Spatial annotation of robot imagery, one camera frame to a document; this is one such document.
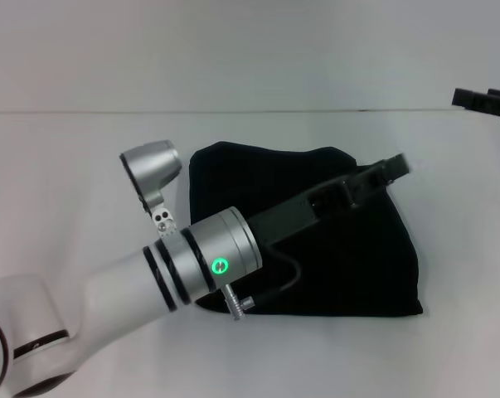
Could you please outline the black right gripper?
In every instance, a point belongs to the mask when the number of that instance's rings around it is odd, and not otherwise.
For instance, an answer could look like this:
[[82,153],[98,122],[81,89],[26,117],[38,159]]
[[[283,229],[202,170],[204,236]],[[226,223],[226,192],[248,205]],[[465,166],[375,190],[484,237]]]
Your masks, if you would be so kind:
[[500,118],[500,90],[488,89],[486,94],[475,94],[472,90],[456,88],[452,105]]

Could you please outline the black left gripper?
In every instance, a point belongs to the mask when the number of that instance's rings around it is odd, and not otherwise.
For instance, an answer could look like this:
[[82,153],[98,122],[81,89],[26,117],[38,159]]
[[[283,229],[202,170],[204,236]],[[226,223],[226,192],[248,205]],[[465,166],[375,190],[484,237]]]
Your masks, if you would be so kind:
[[352,211],[410,173],[403,153],[310,187],[252,216],[248,224],[260,245],[273,245],[332,216]]

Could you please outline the black t-shirt with white lettering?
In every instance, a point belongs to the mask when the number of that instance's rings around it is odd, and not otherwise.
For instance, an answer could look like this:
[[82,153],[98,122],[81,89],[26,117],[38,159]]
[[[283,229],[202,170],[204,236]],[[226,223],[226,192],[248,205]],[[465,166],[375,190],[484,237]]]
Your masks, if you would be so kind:
[[[333,147],[286,152],[215,143],[190,159],[191,220],[234,207],[248,223],[320,182],[369,165]],[[257,241],[262,267],[234,284],[238,294],[255,301],[252,313],[383,318],[421,314],[417,254],[388,187],[358,208],[279,243]]]

